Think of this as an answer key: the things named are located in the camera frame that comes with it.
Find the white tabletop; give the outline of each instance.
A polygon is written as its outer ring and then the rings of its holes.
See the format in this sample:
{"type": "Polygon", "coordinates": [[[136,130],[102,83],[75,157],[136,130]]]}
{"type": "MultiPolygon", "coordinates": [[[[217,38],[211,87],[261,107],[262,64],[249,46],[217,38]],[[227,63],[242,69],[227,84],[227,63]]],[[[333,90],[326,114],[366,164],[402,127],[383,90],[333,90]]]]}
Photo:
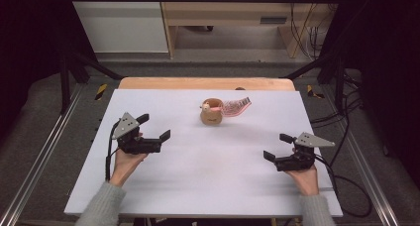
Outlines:
{"type": "MultiPolygon", "coordinates": [[[[263,151],[292,154],[292,137],[312,129],[297,91],[115,90],[86,162],[64,210],[79,215],[105,178],[110,131],[129,112],[150,120],[140,126],[145,138],[171,137],[161,153],[149,155],[124,185],[121,214],[149,217],[282,217],[301,215],[298,190],[290,176],[276,171],[263,151]],[[240,116],[218,126],[201,123],[199,106],[207,98],[250,97],[240,116]]],[[[321,194],[333,216],[342,216],[325,167],[316,163],[321,194]]]]}

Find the gray carpet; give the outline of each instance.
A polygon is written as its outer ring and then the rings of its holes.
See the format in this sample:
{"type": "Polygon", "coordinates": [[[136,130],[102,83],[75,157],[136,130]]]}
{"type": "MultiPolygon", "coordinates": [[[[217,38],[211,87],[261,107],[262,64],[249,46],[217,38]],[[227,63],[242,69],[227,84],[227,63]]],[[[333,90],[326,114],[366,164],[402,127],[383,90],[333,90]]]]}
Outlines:
{"type": "MultiPolygon", "coordinates": [[[[298,65],[278,65],[264,62],[244,63],[107,63],[118,73],[130,76],[264,76],[279,77],[292,72],[298,65]]],[[[63,214],[68,194],[74,186],[84,160],[88,154],[91,140],[95,138],[95,129],[105,113],[112,90],[119,81],[112,80],[94,70],[89,83],[84,86],[82,96],[73,115],[68,121],[52,155],[40,177],[34,191],[22,211],[20,220],[51,220],[74,222],[76,217],[63,214]],[[99,85],[108,87],[101,100],[94,100],[99,85]]],[[[316,93],[323,93],[329,86],[317,84],[314,74],[307,74],[294,81],[301,92],[309,119],[324,117],[334,112],[326,98],[309,97],[306,93],[311,84],[316,93]]],[[[0,211],[4,212],[18,191],[20,184],[35,161],[50,130],[58,117],[60,108],[59,76],[35,83],[30,92],[30,99],[16,120],[13,131],[2,141],[0,149],[0,211]]],[[[411,181],[400,161],[385,157],[382,153],[381,140],[366,110],[358,108],[351,114],[351,130],[358,144],[372,167],[400,225],[420,225],[419,189],[411,181]]],[[[338,124],[315,128],[316,135],[339,143],[342,132],[338,124]]],[[[330,160],[335,150],[322,150],[323,156],[330,160]]],[[[336,174],[350,178],[363,185],[360,174],[346,147],[340,152],[334,165],[336,174]]],[[[364,213],[368,204],[366,198],[354,186],[337,180],[341,205],[354,213],[364,213]]],[[[375,209],[365,218],[345,214],[336,218],[340,225],[381,225],[375,209]]]]}

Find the sweater sleeve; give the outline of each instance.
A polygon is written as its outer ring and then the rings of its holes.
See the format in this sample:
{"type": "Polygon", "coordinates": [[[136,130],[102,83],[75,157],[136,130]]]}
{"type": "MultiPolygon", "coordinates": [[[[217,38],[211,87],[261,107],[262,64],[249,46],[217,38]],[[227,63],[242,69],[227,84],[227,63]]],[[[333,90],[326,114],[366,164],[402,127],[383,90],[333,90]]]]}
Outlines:
{"type": "Polygon", "coordinates": [[[104,182],[77,220],[76,226],[116,226],[120,205],[125,195],[126,192],[121,187],[104,182]]]}
{"type": "Polygon", "coordinates": [[[327,198],[318,194],[313,196],[300,196],[302,206],[303,224],[305,226],[335,225],[328,209],[327,198]]]}

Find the human arm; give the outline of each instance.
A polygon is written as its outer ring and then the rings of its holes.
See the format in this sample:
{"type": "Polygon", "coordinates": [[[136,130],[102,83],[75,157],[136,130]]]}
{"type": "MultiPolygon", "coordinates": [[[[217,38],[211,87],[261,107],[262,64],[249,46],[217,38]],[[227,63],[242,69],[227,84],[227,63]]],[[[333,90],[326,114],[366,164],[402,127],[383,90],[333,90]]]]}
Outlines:
{"type": "Polygon", "coordinates": [[[335,225],[328,209],[327,199],[319,194],[318,174],[315,166],[307,170],[287,171],[301,193],[300,205],[304,225],[335,225]]]}
{"type": "Polygon", "coordinates": [[[126,195],[122,186],[147,156],[125,154],[122,150],[117,150],[114,172],[109,182],[102,184],[77,220],[76,226],[117,225],[120,205],[126,195]]]}

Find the round container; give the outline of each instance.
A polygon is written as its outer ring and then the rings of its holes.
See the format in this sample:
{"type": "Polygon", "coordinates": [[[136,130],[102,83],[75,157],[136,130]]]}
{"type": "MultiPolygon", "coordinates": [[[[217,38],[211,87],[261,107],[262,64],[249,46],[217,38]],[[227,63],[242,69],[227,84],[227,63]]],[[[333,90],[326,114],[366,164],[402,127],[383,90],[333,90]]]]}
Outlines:
{"type": "Polygon", "coordinates": [[[223,116],[220,110],[212,110],[211,108],[219,108],[223,105],[222,100],[209,98],[203,101],[201,105],[200,118],[205,125],[218,125],[222,122],[223,116]]]}

